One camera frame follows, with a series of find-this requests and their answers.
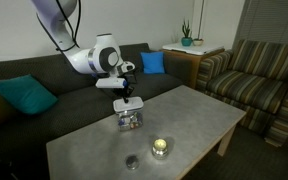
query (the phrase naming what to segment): gray couch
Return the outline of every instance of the gray couch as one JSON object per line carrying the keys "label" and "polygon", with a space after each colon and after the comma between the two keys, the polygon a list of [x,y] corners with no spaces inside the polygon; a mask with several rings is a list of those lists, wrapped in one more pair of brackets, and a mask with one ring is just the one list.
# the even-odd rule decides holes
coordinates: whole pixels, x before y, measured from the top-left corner
{"label": "gray couch", "polygon": [[[151,52],[148,44],[124,45],[120,49],[123,60],[138,68],[131,96],[145,101],[189,82],[190,61],[165,56],[165,74],[144,74],[140,52]],[[12,161],[18,174],[26,171],[26,175],[19,175],[22,178],[41,173],[38,163],[47,169],[47,142],[114,114],[113,100],[119,98],[110,90],[96,88],[91,75],[76,73],[63,55],[0,62],[0,79],[27,74],[52,92],[58,102],[42,114],[20,114],[0,126],[0,158]]]}

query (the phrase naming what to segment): coffee table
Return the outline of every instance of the coffee table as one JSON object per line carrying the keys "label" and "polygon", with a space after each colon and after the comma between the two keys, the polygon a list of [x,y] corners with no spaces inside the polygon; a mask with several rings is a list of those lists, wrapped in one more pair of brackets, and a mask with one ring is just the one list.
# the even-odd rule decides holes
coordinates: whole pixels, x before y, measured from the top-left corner
{"label": "coffee table", "polygon": [[[180,179],[217,143],[224,155],[245,112],[186,86],[144,102],[144,125],[119,132],[112,115],[47,143],[51,179]],[[169,154],[157,160],[155,139],[167,141]],[[126,157],[136,155],[130,170]]]}

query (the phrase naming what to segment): table leg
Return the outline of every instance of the table leg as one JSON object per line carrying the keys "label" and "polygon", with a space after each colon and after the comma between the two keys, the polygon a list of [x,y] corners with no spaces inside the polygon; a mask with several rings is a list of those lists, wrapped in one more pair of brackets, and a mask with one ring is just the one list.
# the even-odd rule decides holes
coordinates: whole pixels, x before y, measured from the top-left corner
{"label": "table leg", "polygon": [[233,126],[222,138],[221,140],[221,143],[220,143],[220,146],[217,150],[217,154],[219,154],[220,156],[224,156],[225,152],[226,152],[226,149],[231,141],[231,138],[232,138],[232,135],[233,135],[233,132],[235,130],[235,126]]}

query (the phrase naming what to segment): lit candle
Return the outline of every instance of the lit candle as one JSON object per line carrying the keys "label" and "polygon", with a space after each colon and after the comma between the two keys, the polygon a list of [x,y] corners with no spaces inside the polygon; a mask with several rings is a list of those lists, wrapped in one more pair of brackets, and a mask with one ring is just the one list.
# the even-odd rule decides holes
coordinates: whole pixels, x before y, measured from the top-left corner
{"label": "lit candle", "polygon": [[164,139],[157,139],[154,142],[154,148],[158,151],[163,151],[166,148],[166,141]]}

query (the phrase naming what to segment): couch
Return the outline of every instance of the couch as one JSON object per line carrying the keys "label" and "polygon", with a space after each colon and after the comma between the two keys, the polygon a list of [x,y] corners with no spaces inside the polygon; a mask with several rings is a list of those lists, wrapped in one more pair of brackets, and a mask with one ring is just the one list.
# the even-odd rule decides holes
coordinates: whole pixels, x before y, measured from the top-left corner
{"label": "couch", "polygon": [[[189,83],[190,61],[164,56],[165,74],[145,74],[140,52],[152,52],[148,44],[123,45],[120,49],[123,60],[137,67],[137,83],[131,84],[135,88],[131,96],[145,101]],[[41,114],[19,113],[1,124],[0,159],[12,162],[18,176],[32,179],[41,174],[41,168],[47,171],[47,142],[114,114],[113,101],[120,97],[111,90],[96,88],[93,76],[75,72],[61,54],[0,62],[0,80],[27,74],[58,101]]]}
{"label": "couch", "polygon": [[201,61],[196,89],[243,109],[244,127],[282,146],[288,137],[288,44],[240,40]]}

